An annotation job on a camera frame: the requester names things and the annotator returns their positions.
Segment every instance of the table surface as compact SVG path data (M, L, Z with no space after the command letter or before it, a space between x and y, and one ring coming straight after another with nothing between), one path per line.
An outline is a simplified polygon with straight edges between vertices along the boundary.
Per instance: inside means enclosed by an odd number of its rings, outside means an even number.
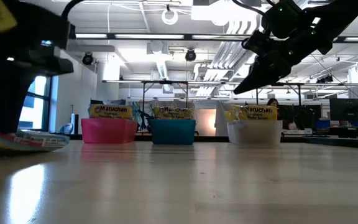
M3 223L358 223L358 149L72 141L0 158Z

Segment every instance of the ceiling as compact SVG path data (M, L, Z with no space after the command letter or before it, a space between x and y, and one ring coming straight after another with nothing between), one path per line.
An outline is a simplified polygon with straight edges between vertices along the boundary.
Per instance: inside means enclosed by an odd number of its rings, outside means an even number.
M26 0L39 6L45 7L56 14L60 14L67 2L61 0ZM299 5L307 1L297 0ZM69 13L69 21L76 25L76 31L82 33L112 32L112 33L172 33L172 34L223 34L228 26L216 26L211 21L196 21L191 19L193 0L181 1L181 6L171 6L179 9L178 21L174 25L167 25L162 21L162 10L165 6L136 5L109 5L107 4L79 4ZM344 35L358 35L358 18L343 32ZM68 52L82 58L89 46L114 46L122 56L124 65L121 73L126 77L136 74L150 74L157 69L156 63L148 60L145 56L148 40L72 40ZM219 50L221 42L208 41L167 41L172 59L166 62L168 73L170 70L193 71L195 64L206 61L210 62ZM195 49L197 59L195 62L186 62L185 54L188 48ZM108 52L93 52L99 61L105 61ZM323 74L326 68L332 69L335 76L341 81L346 81L347 68L358 61L358 44L334 44L333 49L327 55L319 52L309 56L302 63L292 69L287 80L292 82L305 82L310 76ZM244 77L239 76L233 81L241 81Z

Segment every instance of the blue basket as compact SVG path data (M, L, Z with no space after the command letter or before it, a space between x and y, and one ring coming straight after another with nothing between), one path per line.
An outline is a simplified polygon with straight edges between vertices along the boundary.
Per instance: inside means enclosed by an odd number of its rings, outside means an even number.
M194 143L196 120L150 120L153 144L191 145Z

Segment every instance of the security camera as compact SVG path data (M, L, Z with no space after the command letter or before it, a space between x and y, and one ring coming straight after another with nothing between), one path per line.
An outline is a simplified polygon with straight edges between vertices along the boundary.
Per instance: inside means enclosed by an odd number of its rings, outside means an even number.
M85 52L85 55L82 58L82 63L84 65L92 65L92 63L93 63L92 52Z
M188 62L196 60L196 52L194 52L194 49L188 49L185 58Z

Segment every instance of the person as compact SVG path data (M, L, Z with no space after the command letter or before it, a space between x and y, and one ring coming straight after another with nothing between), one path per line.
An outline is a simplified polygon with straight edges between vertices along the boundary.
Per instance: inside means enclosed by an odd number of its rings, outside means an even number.
M268 102L267 102L267 106L275 106L278 108L279 104L276 98L271 98Z

